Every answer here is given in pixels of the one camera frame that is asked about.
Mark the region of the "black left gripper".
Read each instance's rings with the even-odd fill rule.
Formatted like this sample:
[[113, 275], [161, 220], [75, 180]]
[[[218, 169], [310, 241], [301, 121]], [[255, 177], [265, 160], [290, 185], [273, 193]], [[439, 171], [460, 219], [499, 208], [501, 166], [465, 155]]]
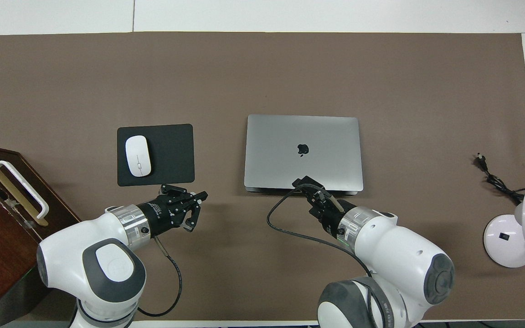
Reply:
[[200, 205], [208, 197], [206, 191], [189, 192], [175, 185], [161, 185], [155, 199], [140, 203], [137, 207], [149, 222], [151, 237], [173, 229], [183, 228], [192, 232], [198, 222]]

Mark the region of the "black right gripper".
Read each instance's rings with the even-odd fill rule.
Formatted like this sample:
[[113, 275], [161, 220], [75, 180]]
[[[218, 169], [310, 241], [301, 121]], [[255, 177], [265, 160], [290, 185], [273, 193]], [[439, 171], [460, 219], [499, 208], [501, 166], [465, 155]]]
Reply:
[[[293, 183], [294, 190], [324, 190], [324, 186], [309, 176], [297, 178]], [[339, 237], [344, 234], [341, 221], [345, 214], [356, 207], [356, 205], [346, 201], [337, 200], [333, 196], [327, 197], [324, 192], [316, 191], [308, 196], [308, 203], [312, 206], [309, 213], [314, 216], [321, 224], [325, 232], [332, 237]]]

